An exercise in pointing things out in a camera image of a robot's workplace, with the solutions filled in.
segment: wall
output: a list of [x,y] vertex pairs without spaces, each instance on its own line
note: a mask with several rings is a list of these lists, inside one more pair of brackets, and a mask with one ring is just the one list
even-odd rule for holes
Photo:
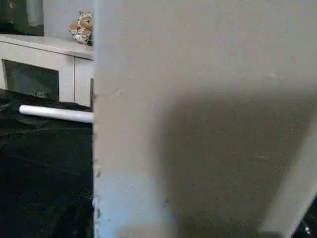
[[96,237],[290,237],[316,190],[316,9],[97,0]]
[[43,0],[45,36],[71,39],[68,26],[76,23],[78,12],[93,12],[87,0]]

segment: black fabric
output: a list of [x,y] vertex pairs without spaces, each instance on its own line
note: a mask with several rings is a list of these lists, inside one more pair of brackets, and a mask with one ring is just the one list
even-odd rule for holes
[[317,238],[317,198],[315,197],[310,208],[292,238]]
[[21,104],[90,110],[0,90],[0,237],[70,237],[65,213],[91,204],[92,126],[24,116]]

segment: teddy bear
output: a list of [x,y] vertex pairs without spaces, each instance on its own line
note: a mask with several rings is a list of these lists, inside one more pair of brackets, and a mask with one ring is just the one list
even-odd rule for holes
[[93,31],[93,16],[89,11],[79,11],[77,24],[69,26],[71,36],[81,44],[92,44]]

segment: shelf top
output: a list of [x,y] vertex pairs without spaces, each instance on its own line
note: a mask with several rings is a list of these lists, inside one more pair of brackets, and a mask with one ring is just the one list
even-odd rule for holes
[[0,34],[0,42],[80,57],[88,60],[93,60],[95,55],[94,48],[91,46],[51,37]]

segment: white rod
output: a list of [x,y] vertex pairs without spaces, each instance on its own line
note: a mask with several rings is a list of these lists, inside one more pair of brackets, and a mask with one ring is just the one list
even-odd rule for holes
[[85,123],[94,123],[94,114],[90,112],[82,112],[58,108],[46,108],[29,105],[21,105],[19,109],[21,114],[55,118],[62,120],[71,120]]

